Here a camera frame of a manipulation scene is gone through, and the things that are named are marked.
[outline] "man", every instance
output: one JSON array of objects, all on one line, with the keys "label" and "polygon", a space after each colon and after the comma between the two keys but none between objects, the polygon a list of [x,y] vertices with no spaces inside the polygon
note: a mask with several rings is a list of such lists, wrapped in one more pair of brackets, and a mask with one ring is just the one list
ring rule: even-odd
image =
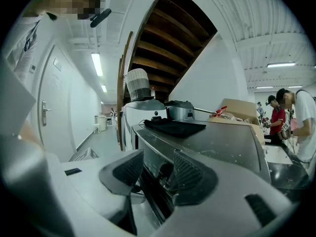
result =
[{"label": "man", "polygon": [[273,95],[268,97],[268,103],[273,107],[271,124],[270,124],[270,135],[266,135],[265,139],[270,139],[272,144],[280,145],[278,133],[281,132],[282,126],[285,122],[285,111],[280,107],[276,101],[276,97]]},{"label": "man", "polygon": [[263,114],[265,113],[265,111],[264,111],[263,108],[261,107],[261,102],[258,102],[257,105],[258,105],[257,111],[258,111],[258,113],[260,114],[259,122],[260,122],[260,124],[261,124],[261,121],[262,121],[262,118],[263,118]]},{"label": "man", "polygon": [[[51,20],[59,17],[86,19],[100,12],[101,0],[32,0],[22,17],[12,27],[3,43],[1,55],[8,62],[20,82],[25,85],[37,45],[37,27],[48,14]],[[20,135],[22,139],[33,141],[42,147],[26,121]]]},{"label": "man", "polygon": [[316,103],[314,98],[306,91],[299,90],[296,94],[280,89],[276,98],[284,108],[295,105],[298,128],[293,131],[300,144],[297,157],[304,164],[308,174],[314,172],[316,152]]},{"label": "man", "polygon": [[111,108],[111,116],[114,117],[115,116],[115,111],[113,108]]},{"label": "man", "polygon": [[289,113],[289,119],[290,119],[290,122],[291,122],[291,120],[294,117],[294,109],[293,108],[289,108],[289,109],[287,109],[287,111]]}]

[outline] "red shirt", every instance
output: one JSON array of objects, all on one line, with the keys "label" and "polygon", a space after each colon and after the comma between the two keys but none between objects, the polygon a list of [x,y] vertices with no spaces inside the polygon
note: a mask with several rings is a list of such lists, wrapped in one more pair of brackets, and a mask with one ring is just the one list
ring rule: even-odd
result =
[{"label": "red shirt", "polygon": [[273,126],[270,128],[270,134],[274,135],[278,132],[281,132],[282,130],[282,126],[285,122],[285,110],[284,109],[280,109],[279,112],[276,111],[276,109],[274,108],[272,111],[272,118],[271,118],[271,123],[277,122],[278,120],[282,120],[281,125],[278,126]]}]

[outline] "cardboard box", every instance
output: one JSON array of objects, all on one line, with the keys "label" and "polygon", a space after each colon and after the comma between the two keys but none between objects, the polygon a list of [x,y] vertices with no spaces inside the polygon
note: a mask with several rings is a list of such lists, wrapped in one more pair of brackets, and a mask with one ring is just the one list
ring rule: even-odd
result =
[{"label": "cardboard box", "polygon": [[257,110],[256,110],[256,104],[241,100],[235,100],[235,99],[228,99],[225,98],[222,101],[222,105],[227,106],[225,112],[233,114],[235,117],[240,119],[249,119],[250,123],[240,122],[236,120],[229,120],[225,118],[215,118],[210,117],[207,121],[208,122],[216,122],[216,123],[227,123],[227,124],[236,124],[236,125],[250,125],[254,132],[257,135],[257,138],[261,145],[265,144],[265,138],[263,131],[259,125],[259,120],[257,118]]}]

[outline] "wooden staircase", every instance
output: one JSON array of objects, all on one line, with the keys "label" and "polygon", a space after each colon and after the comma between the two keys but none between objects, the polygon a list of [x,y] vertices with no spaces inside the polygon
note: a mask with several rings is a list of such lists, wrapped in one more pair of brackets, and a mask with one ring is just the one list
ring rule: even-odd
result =
[{"label": "wooden staircase", "polygon": [[[137,35],[129,70],[148,73],[164,102],[217,30],[192,0],[156,0]],[[124,104],[130,101],[127,87]]]}]

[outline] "backpack strap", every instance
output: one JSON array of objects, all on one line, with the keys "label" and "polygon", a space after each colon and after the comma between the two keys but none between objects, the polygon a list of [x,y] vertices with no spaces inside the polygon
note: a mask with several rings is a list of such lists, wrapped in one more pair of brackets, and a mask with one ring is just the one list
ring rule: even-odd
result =
[{"label": "backpack strap", "polygon": [[[307,92],[308,94],[310,94],[308,91],[303,90],[303,89],[300,89],[300,90],[298,90],[298,91],[295,93],[295,96],[296,96],[296,97],[297,97],[297,93],[300,92],[300,91],[305,91],[305,92]],[[313,97],[311,94],[310,94],[310,96],[314,99],[314,101],[315,101],[315,103],[316,103],[316,98]]]}]

